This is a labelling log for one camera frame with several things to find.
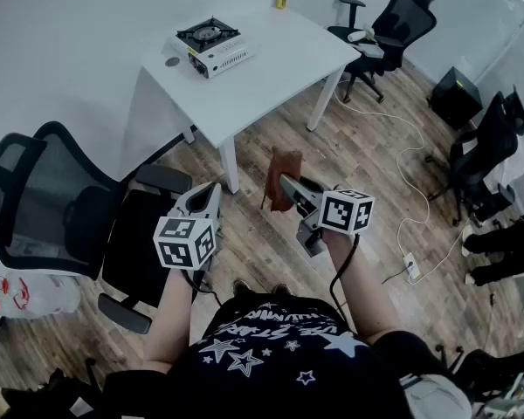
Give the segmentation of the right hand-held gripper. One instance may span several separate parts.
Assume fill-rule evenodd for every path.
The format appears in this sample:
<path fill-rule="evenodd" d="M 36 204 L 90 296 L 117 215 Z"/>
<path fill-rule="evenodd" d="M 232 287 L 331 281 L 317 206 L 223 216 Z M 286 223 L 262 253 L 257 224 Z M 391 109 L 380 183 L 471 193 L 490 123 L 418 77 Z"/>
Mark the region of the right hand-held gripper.
<path fill-rule="evenodd" d="M 324 251 L 322 232 L 331 230 L 348 236 L 369 227 L 375 198 L 354 189 L 332 190 L 328 185 L 300 176 L 298 180 L 282 173 L 279 184 L 300 209 L 297 239 L 309 257 Z"/>

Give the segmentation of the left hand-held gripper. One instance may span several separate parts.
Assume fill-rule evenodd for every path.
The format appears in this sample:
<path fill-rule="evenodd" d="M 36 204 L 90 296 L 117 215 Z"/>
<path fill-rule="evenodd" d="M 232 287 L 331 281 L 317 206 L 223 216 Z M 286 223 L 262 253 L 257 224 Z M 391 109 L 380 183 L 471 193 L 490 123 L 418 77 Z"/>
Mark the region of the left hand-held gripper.
<path fill-rule="evenodd" d="M 169 213 L 153 217 L 152 240 L 162 267 L 201 271 L 219 252 L 221 197 L 221 184 L 207 182 L 180 195 Z"/>

